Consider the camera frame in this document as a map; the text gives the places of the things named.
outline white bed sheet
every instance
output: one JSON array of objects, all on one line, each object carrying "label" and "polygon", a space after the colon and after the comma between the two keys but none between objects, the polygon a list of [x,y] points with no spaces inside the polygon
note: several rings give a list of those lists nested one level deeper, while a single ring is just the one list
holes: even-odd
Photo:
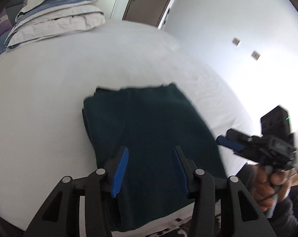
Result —
[{"label": "white bed sheet", "polygon": [[[5,52],[0,57],[0,216],[25,230],[63,176],[84,177],[96,169],[81,109],[97,86],[171,82],[214,137],[231,127],[252,133],[250,117],[232,90],[173,37],[147,25],[110,22]],[[227,174],[236,174],[245,161],[220,151]]]}]

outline folded towel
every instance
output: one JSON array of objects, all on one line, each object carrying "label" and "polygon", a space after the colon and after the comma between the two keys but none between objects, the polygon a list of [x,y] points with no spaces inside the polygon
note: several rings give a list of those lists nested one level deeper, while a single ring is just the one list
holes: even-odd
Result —
[{"label": "folded towel", "polygon": [[98,168],[120,146],[129,150],[121,191],[107,201],[112,231],[137,229],[194,202],[180,191],[171,159],[175,145],[198,168],[226,178],[213,135],[174,84],[97,89],[84,100],[83,118]]}]

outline finger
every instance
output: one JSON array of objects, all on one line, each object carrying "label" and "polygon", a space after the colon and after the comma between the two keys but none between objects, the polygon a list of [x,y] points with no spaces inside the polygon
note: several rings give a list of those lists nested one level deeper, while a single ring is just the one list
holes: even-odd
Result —
[{"label": "finger", "polygon": [[260,209],[262,210],[262,212],[265,212],[265,211],[268,210],[268,208],[266,208],[266,207],[263,207],[263,206],[259,206],[259,207],[260,207]]},{"label": "finger", "polygon": [[267,183],[259,183],[254,180],[253,185],[256,188],[256,191],[265,198],[275,193],[274,189]]},{"label": "finger", "polygon": [[256,171],[258,169],[258,167],[259,167],[259,164],[249,165],[249,166],[253,167],[255,169],[255,171]]},{"label": "finger", "polygon": [[253,198],[262,207],[271,208],[274,204],[273,199],[271,199],[271,198],[266,199],[265,197],[263,197],[262,195],[260,195],[257,192],[254,192]]},{"label": "finger", "polygon": [[286,182],[286,173],[277,172],[271,175],[270,180],[273,185],[281,185]]},{"label": "finger", "polygon": [[267,175],[261,167],[259,167],[257,169],[255,179],[259,183],[266,183],[267,182]]},{"label": "finger", "polygon": [[284,199],[286,199],[286,197],[289,194],[289,191],[291,190],[290,186],[291,186],[291,179],[288,179],[285,181],[283,187],[279,191],[278,200],[277,200],[278,202],[281,202]]}]

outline wooden door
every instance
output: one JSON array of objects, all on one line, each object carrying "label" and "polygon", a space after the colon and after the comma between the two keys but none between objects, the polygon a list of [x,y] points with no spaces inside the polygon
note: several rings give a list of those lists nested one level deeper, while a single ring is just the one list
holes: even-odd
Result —
[{"label": "wooden door", "polygon": [[130,0],[124,20],[158,26],[170,0]]}]

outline folded blanket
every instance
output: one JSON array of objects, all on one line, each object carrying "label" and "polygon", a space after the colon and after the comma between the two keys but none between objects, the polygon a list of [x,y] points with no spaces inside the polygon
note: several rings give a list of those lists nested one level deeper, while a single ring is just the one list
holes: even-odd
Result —
[{"label": "folded blanket", "polygon": [[171,159],[175,145],[198,168],[226,178],[211,132],[174,84],[97,89],[84,101],[83,118],[98,168],[120,146],[129,150],[121,191],[108,200],[112,231],[137,229],[194,202],[180,191]]},{"label": "folded blanket", "polygon": [[99,12],[47,20],[37,24],[30,21],[13,34],[7,50],[14,50],[31,42],[75,31],[88,31],[104,23],[104,15]]},{"label": "folded blanket", "polygon": [[75,31],[88,31],[105,23],[97,0],[44,0],[24,7],[8,35],[7,51],[39,40]]}]

